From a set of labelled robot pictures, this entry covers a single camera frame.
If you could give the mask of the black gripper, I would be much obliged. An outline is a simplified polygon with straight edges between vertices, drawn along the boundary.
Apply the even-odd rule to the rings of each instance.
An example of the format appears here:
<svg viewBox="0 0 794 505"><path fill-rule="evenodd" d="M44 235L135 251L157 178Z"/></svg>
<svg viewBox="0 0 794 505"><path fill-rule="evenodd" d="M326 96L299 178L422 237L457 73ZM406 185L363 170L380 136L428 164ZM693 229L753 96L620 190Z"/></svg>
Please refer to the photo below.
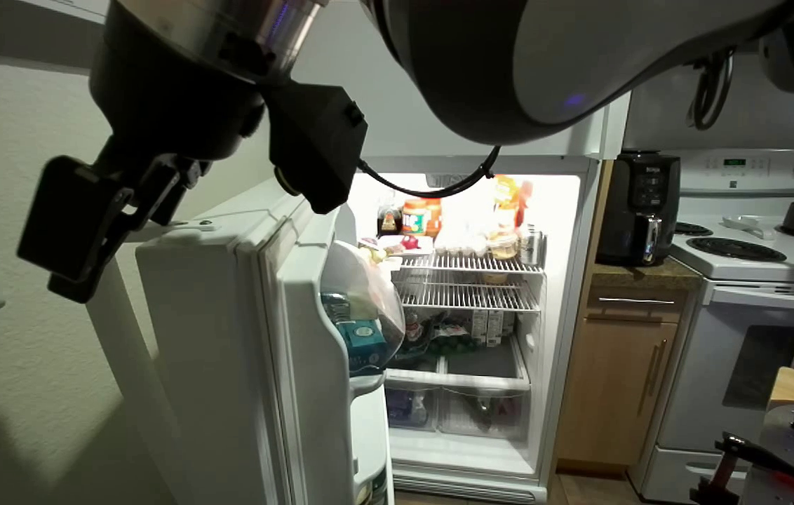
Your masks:
<svg viewBox="0 0 794 505"><path fill-rule="evenodd" d="M16 254L46 271L46 289L88 303L102 265L147 219L168 225L184 185L168 188L157 157L208 167L257 128L257 89L178 56L125 5L112 3L88 66L88 96L112 134L95 164L44 162Z"/></svg>

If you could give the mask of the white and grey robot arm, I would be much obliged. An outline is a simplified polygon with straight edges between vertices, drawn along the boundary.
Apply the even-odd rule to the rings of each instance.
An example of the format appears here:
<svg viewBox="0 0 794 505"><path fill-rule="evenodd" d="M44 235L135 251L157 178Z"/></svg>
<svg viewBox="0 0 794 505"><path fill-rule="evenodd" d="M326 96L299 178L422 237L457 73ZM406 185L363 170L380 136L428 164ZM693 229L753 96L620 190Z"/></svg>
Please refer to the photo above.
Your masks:
<svg viewBox="0 0 794 505"><path fill-rule="evenodd" d="M16 254L84 303L117 247L173 219L184 190L255 128L281 185L345 205L366 124L290 66L330 0L110 0L88 96L95 159L41 164ZM453 134L492 152L556 134L676 66L794 38L794 0L359 0L398 69Z"/></svg>

